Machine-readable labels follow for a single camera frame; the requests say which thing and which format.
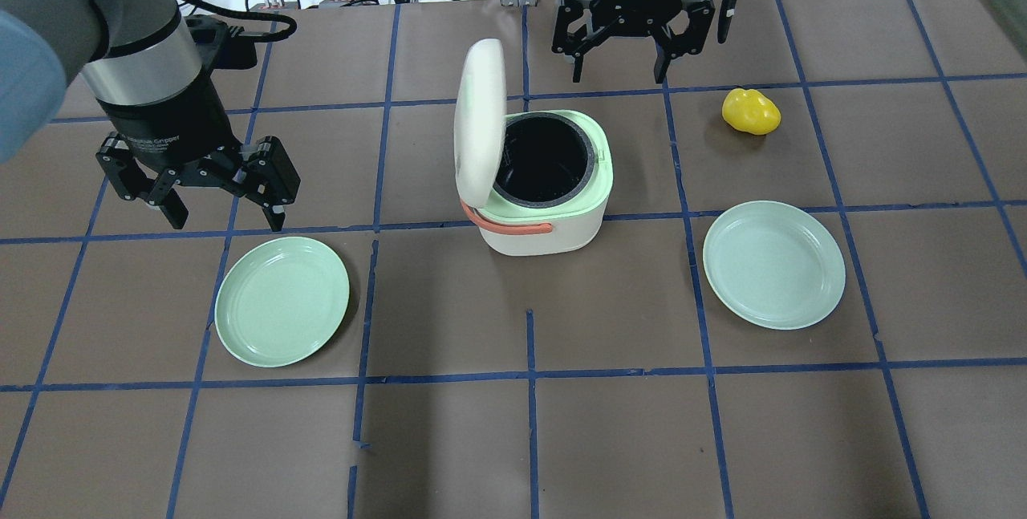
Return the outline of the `green plate far from pepper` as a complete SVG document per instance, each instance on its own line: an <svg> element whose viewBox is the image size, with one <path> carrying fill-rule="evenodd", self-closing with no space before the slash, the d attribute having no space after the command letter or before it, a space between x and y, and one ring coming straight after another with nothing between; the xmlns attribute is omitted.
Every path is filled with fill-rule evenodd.
<svg viewBox="0 0 1027 519"><path fill-rule="evenodd" d="M349 273L320 240L282 237L251 249L221 282L213 325L243 364L279 368L324 347L350 301Z"/></svg>

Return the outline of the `white rice cooker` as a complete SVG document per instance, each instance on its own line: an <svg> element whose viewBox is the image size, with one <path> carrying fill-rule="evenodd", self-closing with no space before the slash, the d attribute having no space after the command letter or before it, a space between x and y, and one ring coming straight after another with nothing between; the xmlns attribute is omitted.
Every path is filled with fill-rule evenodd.
<svg viewBox="0 0 1027 519"><path fill-rule="evenodd" d="M581 249L614 183L604 128L575 110L509 113L504 50L485 38L463 63L453 118L455 184L485 243L514 257Z"/></svg>

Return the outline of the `yellow bell pepper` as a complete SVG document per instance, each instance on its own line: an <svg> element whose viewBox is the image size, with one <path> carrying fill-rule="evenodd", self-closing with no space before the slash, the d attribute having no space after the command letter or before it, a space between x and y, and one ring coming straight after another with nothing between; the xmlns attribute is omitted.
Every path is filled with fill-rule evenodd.
<svg viewBox="0 0 1027 519"><path fill-rule="evenodd" d="M753 136L770 134L781 124L777 105L758 89L731 89L723 99L721 117L731 128Z"/></svg>

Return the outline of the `green plate near pepper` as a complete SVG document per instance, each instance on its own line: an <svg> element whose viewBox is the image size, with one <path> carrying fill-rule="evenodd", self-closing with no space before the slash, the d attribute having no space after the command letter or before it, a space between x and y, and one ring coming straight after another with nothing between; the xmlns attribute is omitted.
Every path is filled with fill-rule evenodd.
<svg viewBox="0 0 1027 519"><path fill-rule="evenodd" d="M777 201L734 205L716 217L705 234L703 273L727 310L774 331L828 318L846 285L833 235L803 209Z"/></svg>

